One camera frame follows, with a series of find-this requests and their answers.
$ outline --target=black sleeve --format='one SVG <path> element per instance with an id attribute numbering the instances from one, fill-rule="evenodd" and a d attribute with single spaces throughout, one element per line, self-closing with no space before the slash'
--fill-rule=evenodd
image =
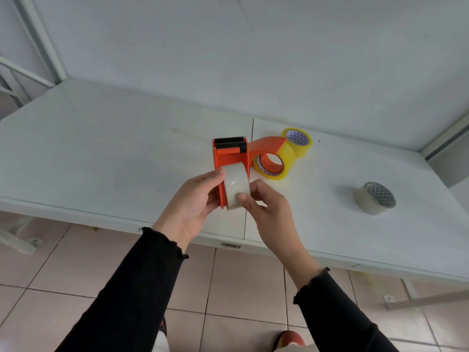
<path id="1" fill-rule="evenodd" d="M 303 313 L 318 349 L 328 351 L 397 352 L 326 268 L 296 294 L 293 303 Z"/>
<path id="2" fill-rule="evenodd" d="M 160 232 L 143 234 L 56 352 L 151 352 L 187 255 Z"/>

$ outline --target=fingernail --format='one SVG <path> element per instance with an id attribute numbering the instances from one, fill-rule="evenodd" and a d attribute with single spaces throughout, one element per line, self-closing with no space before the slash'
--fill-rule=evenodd
<path id="1" fill-rule="evenodd" d="M 241 194 L 238 195 L 238 201 L 240 201 L 241 203 L 246 201 L 247 198 L 248 198 L 248 196 L 245 193 L 241 193 Z"/>

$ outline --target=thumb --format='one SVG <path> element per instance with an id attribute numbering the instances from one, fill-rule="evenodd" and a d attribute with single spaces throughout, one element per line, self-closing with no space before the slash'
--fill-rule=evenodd
<path id="1" fill-rule="evenodd" d="M 262 214 L 262 208 L 261 206 L 251 197 L 251 195 L 248 195 L 246 193 L 241 193 L 238 195 L 236 198 L 240 205 L 244 207 L 254 218 L 255 221 L 260 217 Z"/>

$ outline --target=left hand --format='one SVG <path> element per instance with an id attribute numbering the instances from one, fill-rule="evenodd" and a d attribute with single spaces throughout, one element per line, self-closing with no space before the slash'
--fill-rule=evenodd
<path id="1" fill-rule="evenodd" d="M 185 252 L 207 215 L 220 206 L 218 185 L 225 175 L 225 168 L 220 167 L 187 180 L 151 228 L 176 242 Z"/>

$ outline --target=tape roll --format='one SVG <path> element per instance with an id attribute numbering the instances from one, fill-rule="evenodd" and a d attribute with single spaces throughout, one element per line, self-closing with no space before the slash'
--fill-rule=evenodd
<path id="1" fill-rule="evenodd" d="M 267 154 L 261 154 L 252 161 L 254 169 L 271 180 L 280 180 L 287 176 L 295 162 L 296 155 L 293 148 L 285 142 L 275 155 L 280 158 L 282 164 L 274 163 Z"/>
<path id="2" fill-rule="evenodd" d="M 304 156 L 313 144 L 313 140 L 306 132 L 294 127 L 284 129 L 282 137 L 288 139 L 287 143 L 295 152 L 296 158 Z"/>
<path id="3" fill-rule="evenodd" d="M 241 162 L 224 165 L 224 167 L 226 170 L 224 181 L 227 202 L 226 206 L 228 210 L 234 210 L 241 207 L 241 205 L 238 204 L 236 197 L 242 192 L 247 194 L 250 193 L 248 175 L 246 174 L 244 164 Z"/>

